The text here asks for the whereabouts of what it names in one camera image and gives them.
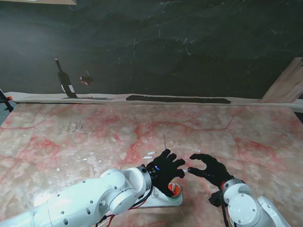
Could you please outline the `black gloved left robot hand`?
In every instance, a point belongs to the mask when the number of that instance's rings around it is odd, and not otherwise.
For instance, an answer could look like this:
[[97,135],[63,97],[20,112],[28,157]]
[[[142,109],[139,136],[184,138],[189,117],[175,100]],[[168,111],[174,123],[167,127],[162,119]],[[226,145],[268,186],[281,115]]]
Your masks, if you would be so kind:
[[173,192],[169,189],[170,182],[175,178],[184,178],[185,173],[179,169],[185,164],[185,160],[176,160],[177,155],[165,149],[158,157],[150,162],[146,169],[151,176],[152,184],[167,197],[172,198]]

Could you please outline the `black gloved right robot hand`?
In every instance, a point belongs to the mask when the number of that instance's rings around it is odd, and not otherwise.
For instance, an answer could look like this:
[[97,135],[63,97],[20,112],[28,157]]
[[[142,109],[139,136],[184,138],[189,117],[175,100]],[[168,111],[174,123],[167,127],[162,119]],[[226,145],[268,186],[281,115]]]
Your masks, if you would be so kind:
[[193,154],[190,156],[190,159],[202,161],[206,164],[206,169],[200,170],[198,168],[189,167],[187,171],[195,176],[205,178],[209,183],[217,186],[219,189],[221,189],[224,182],[234,179],[234,176],[227,172],[224,164],[208,154]]

